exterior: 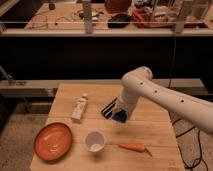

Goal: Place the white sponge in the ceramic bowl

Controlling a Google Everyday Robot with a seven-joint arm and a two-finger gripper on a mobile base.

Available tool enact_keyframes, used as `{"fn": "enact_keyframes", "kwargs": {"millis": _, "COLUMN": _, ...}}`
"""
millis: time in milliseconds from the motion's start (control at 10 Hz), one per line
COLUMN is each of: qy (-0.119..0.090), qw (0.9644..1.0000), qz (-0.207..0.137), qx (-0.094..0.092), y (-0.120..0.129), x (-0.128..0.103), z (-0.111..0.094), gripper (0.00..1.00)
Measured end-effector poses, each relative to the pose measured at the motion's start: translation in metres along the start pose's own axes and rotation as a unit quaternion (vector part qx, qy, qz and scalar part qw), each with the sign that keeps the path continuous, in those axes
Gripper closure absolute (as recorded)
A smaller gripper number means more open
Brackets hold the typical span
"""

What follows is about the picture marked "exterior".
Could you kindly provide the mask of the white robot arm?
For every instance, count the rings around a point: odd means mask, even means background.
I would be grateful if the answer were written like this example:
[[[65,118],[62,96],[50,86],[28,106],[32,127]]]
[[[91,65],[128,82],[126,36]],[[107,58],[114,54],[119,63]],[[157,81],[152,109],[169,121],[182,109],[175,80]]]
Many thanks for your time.
[[[145,66],[127,72],[122,77],[122,92],[118,101],[129,120],[140,97],[161,107],[213,136],[213,103],[189,96],[152,82],[152,71]]]

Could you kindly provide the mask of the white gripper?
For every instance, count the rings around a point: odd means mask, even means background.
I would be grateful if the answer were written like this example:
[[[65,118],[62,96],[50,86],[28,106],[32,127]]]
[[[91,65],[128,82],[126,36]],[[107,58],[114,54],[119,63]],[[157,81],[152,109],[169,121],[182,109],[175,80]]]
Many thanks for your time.
[[[120,110],[124,110],[127,114],[131,114],[138,102],[137,97],[123,96],[121,95],[117,101],[117,107]]]

